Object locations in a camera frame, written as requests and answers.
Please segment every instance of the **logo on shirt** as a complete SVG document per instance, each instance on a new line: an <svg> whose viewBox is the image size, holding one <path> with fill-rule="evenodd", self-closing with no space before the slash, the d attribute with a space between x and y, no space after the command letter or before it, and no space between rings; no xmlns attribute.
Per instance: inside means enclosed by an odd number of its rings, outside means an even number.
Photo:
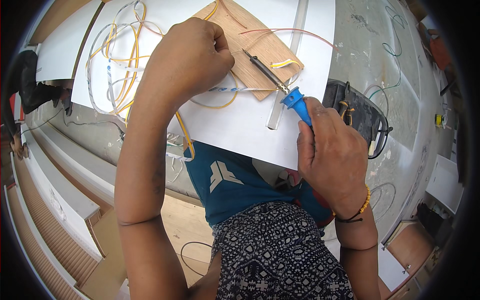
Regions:
<svg viewBox="0 0 480 300"><path fill-rule="evenodd" d="M243 182L238 180L232 172L227 170L227 166L224 162L218 160L214 161L213 164L210 165L210 168L212 169L212 176L210 177L210 193L222 180L243 184Z"/></svg>

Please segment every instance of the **concrete floor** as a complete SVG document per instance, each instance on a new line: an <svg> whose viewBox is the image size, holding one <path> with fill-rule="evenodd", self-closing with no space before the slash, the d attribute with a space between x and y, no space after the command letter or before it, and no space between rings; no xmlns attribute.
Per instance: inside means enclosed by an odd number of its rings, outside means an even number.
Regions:
<svg viewBox="0 0 480 300"><path fill-rule="evenodd" d="M413 15L396 0L390 0L390 4L386 0L336 1L334 44L339 51L333 51L329 77L350 81L352 87L359 91L365 90L371 84L389 87L398 82L396 63L382 46L385 42L395 53L400 51L386 6L394 8L408 24L402 28L395 23L402 48L402 55L399 57L401 83L398 87L387 90L387 118L394 130L383 153L369 161L366 176L366 183L372 191L371 205L380 242L393 231L397 221L411 218L418 201L425 195L436 154L442 153L449 158L454 134L453 130L435 128L433 124L435 113L443 114L444 101L448 102L449 107L453 106L449 100L439 96L439 91L444 87L442 76L427 61ZM386 112L386 101L381 92L375 94L372 101ZM56 112L52 104L47 103L39 110L38 115L47 120ZM448 117L448 125L454 127L453 113L449 112ZM73 107L72 116L67 119L75 122L117 120L113 116L101 115L79 105ZM50 122L80 146L116 165L121 144L117 141L119 134L114 125L71 124L66 127L61 114ZM174 163L174 170L170 164L170 158L167 158L167 180L173 180L181 167L179 161ZM269 183L275 181L281 170L281 167L260 161L254 161L254 165ZM167 182L166 186L197 198L186 170L183 170L173 183ZM325 230L325 241L330 250L338 256L339 243L333 223Z"/></svg>

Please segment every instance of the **green wire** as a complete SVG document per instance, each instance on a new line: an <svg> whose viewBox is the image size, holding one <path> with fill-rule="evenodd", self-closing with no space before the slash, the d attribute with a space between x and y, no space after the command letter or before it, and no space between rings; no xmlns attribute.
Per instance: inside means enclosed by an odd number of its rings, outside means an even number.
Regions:
<svg viewBox="0 0 480 300"><path fill-rule="evenodd" d="M396 29L395 29L395 24L394 24L394 21L397 22L403 29L405 29L405 25L408 25L407 21L401 16L399 15L395 9L392 9L391 7L389 6L385 6L385 10L387 11L387 14L392 17L391 19L391 22L392 22L392 28L393 28L393 31L395 33L395 36L396 36L396 39L398 41L398 45L400 47L400 53L396 54L395 51L393 50L392 46L390 46L389 44L387 43L382 43L382 46L384 47L384 50L387 51L388 54L390 54L391 56L394 57L394 60L395 60L395 63L396 63L396 66L398 67L398 82L393 85L393 86L389 86L389 87L385 87L385 88L381 88L379 90L376 90L375 92L373 92L373 94L370 95L370 97L368 97L368 99L370 100L373 95L375 95L376 93L380 92L380 91L383 91L385 93L385 90L389 89L389 88L392 88L392 87L397 87L397 86L400 86L400 83L402 81L402 69L400 67L400 61L398 59L398 57L400 55L402 55L402 44L400 43L400 38L398 37L398 34L396 32Z"/></svg>

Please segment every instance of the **soldering iron tip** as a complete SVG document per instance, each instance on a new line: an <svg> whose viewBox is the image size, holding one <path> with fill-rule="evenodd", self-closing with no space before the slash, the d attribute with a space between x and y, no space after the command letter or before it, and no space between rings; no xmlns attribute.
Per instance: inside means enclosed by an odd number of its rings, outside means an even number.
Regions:
<svg viewBox="0 0 480 300"><path fill-rule="evenodd" d="M252 57L252 56L250 55L250 53L248 53L245 49L242 48L242 50L243 50L243 52L245 52L246 55L248 55L248 57Z"/></svg>

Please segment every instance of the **hand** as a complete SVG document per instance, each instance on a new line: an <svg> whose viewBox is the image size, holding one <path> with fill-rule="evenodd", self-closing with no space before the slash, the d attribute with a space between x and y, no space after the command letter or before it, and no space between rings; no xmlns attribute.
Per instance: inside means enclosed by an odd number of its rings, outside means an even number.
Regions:
<svg viewBox="0 0 480 300"><path fill-rule="evenodd" d="M23 159L24 155L24 147L22 145L22 140L20 138L20 135L16 133L13 136L13 142L10 142L10 147L12 148L13 152L15 153L15 156L19 159Z"/></svg>
<svg viewBox="0 0 480 300"><path fill-rule="evenodd" d="M340 218L351 218L367 197L367 142L334 108L324 108L313 97L304 101L313 132L299 122L299 173Z"/></svg>
<svg viewBox="0 0 480 300"><path fill-rule="evenodd" d="M158 43L137 94L162 93L164 101L174 101L167 104L176 111L191 97L218 84L234 64L223 29L215 23L190 18L173 25Z"/></svg>

